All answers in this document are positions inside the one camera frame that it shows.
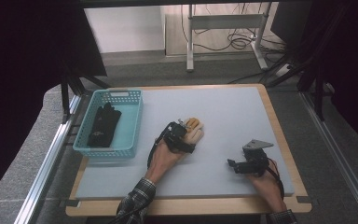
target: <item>white wall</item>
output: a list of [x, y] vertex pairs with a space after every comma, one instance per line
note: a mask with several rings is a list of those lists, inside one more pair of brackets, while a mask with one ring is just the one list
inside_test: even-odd
[[160, 7], [85, 9], [101, 53], [164, 49]]

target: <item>desk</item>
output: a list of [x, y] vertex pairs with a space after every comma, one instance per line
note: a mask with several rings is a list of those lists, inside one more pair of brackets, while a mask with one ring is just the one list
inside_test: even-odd
[[[310, 203], [299, 203], [297, 197], [307, 197], [301, 177], [296, 168], [289, 146], [284, 138], [281, 126], [273, 110], [271, 101], [264, 86], [259, 84], [247, 85], [208, 85], [208, 86], [180, 86], [180, 87], [147, 87], [143, 90], [168, 90], [168, 89], [216, 89], [216, 88], [243, 88], [257, 87], [277, 143], [281, 149], [283, 159], [292, 178], [295, 193], [285, 197], [288, 208], [296, 213], [309, 212]], [[87, 158], [83, 158], [77, 173], [76, 181], [72, 189], [70, 200], [76, 200], [76, 191], [82, 175], [87, 166]], [[114, 216], [120, 200], [80, 201], [76, 207], [67, 206], [66, 213], [72, 217]], [[268, 213], [269, 208], [257, 196], [231, 197], [231, 198], [204, 198], [204, 199], [156, 199], [148, 210], [150, 216], [163, 215], [228, 215], [228, 214], [263, 214]]]

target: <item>plaid sleeve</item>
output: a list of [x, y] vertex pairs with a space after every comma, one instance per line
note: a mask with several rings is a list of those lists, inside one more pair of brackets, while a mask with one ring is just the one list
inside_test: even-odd
[[268, 224], [297, 224], [295, 215], [292, 210], [267, 215]]
[[118, 223], [144, 223], [147, 206], [153, 201], [155, 195], [156, 186], [150, 180], [142, 178], [132, 192], [130, 192], [118, 206], [116, 217], [121, 217]]

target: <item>gray carpet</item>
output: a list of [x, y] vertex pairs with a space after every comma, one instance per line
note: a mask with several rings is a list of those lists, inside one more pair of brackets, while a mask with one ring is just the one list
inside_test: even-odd
[[[228, 55], [218, 60], [214, 57], [199, 58], [195, 62], [193, 73], [186, 72], [183, 58], [158, 59], [154, 62], [150, 59], [137, 59], [132, 63], [126, 61], [125, 64], [111, 64], [105, 58], [105, 64], [109, 77], [101, 77], [101, 80], [115, 87], [226, 84], [237, 78], [260, 72], [252, 55], [240, 57]], [[238, 83], [256, 83], [260, 78], [260, 75], [252, 76]], [[99, 89], [87, 80], [83, 82], [89, 90]], [[358, 223], [358, 204], [296, 92], [295, 84], [296, 77], [276, 88], [269, 89], [268, 94], [313, 205], [311, 212], [296, 214], [297, 219], [299, 223]], [[22, 146], [18, 158], [0, 183], [0, 223], [13, 223], [15, 220], [60, 125], [62, 119], [60, 90], [60, 87], [57, 87], [47, 92], [38, 121]], [[83, 102], [82, 106], [85, 110], [87, 101]], [[324, 115], [325, 123], [339, 142], [351, 168], [358, 175], [358, 135], [338, 114], [328, 98], [324, 99]], [[71, 147], [74, 137], [73, 134], [69, 135], [68, 144], [62, 148], [32, 223], [105, 223], [106, 221], [101, 218], [73, 218], [65, 214], [63, 203], [69, 196], [81, 160], [81, 156]], [[220, 218], [221, 220], [212, 218], [213, 221], [208, 223], [228, 223], [228, 220], [229, 223], [243, 223], [244, 217], [230, 218]], [[187, 220], [169, 217], [168, 219], [150, 218], [148, 222], [179, 223], [181, 220], [186, 223], [205, 221], [199, 217], [196, 219], [191, 217]]]

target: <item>blue plastic basket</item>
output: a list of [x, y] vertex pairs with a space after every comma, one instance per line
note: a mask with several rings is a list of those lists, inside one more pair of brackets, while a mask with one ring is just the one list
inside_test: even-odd
[[[121, 112], [112, 143], [110, 147], [89, 147], [87, 142], [97, 109], [108, 102], [115, 107], [115, 110]], [[141, 90], [95, 91], [77, 133], [74, 150], [87, 157], [133, 158], [136, 153], [142, 109]]]

